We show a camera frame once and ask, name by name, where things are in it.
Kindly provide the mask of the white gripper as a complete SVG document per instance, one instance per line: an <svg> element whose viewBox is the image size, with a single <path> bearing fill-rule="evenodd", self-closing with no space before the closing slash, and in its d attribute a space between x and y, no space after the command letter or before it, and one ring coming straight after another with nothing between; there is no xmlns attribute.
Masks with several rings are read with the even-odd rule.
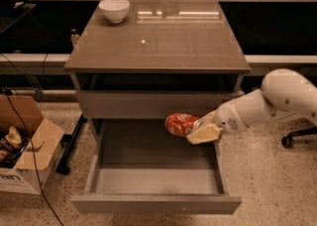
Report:
<svg viewBox="0 0 317 226"><path fill-rule="evenodd" d="M241 110L246 104L247 99L245 97L225 102L215 112L211 111L199 118L197 123L200 126L194 127L192 132L186 136L186 139L192 145L198 145L217 140L221 136L222 131L227 135L236 135L245 132L249 126L246 124Z"/></svg>

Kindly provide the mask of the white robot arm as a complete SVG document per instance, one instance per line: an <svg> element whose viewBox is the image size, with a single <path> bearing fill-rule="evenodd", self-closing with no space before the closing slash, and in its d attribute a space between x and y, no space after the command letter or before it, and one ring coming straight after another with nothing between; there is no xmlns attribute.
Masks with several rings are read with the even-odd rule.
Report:
<svg viewBox="0 0 317 226"><path fill-rule="evenodd" d="M275 123L303 117L317 125L317 88L290 69L268 73L260 89L232 99L194 122L186 139L193 145L236 135L258 123Z"/></svg>

